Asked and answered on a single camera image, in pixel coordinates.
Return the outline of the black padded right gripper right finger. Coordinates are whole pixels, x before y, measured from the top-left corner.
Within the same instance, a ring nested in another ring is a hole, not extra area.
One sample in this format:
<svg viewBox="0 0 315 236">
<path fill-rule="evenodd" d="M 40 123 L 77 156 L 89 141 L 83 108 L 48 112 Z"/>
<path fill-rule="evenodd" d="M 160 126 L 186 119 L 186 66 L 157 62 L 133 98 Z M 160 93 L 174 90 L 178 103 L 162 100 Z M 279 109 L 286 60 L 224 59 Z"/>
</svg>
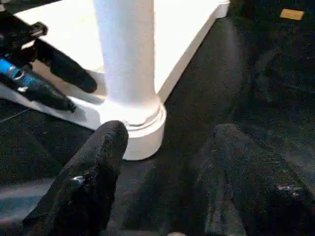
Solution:
<svg viewBox="0 0 315 236">
<path fill-rule="evenodd" d="M 205 236 L 312 236 L 315 184 L 291 137 L 252 124 L 199 130 L 193 167 Z"/>
</svg>

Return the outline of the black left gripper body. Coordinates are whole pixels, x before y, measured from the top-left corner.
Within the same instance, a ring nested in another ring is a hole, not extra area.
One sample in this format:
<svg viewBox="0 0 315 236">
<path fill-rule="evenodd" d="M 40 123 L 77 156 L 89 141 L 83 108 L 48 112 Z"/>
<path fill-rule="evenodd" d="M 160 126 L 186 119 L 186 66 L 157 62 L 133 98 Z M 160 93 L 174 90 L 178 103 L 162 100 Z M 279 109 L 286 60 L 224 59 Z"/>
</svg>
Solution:
<svg viewBox="0 0 315 236">
<path fill-rule="evenodd" d="M 0 14 L 0 57 L 13 65 L 24 67 L 34 62 L 37 52 L 34 46 L 22 47 L 45 36 L 48 28 L 42 22 L 29 25 L 9 12 Z"/>
</svg>

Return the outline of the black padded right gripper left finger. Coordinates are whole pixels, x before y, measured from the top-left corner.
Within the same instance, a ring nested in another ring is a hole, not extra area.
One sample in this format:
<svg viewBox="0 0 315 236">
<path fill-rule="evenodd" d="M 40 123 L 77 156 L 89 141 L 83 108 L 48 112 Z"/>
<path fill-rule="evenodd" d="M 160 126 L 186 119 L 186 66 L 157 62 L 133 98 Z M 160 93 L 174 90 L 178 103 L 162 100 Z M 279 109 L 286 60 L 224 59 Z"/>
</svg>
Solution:
<svg viewBox="0 0 315 236">
<path fill-rule="evenodd" d="M 117 120 L 101 125 L 24 219 L 25 236 L 97 236 L 105 230 L 128 144 Z"/>
</svg>

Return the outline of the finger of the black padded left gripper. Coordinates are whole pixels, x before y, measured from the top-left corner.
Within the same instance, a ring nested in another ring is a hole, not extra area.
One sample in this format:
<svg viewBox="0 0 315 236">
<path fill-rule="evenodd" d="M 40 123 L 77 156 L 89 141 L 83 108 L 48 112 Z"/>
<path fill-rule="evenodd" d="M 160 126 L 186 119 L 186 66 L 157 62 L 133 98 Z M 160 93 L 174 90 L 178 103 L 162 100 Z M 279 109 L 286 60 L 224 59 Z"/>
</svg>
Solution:
<svg viewBox="0 0 315 236">
<path fill-rule="evenodd" d="M 95 79 L 76 61 L 47 42 L 35 42 L 37 59 L 49 67 L 55 76 L 87 93 L 97 89 Z"/>
<path fill-rule="evenodd" d="M 29 101 L 53 109 L 74 113 L 77 106 L 52 83 L 29 68 L 20 68 L 6 59 L 0 60 L 0 83 Z"/>
</svg>

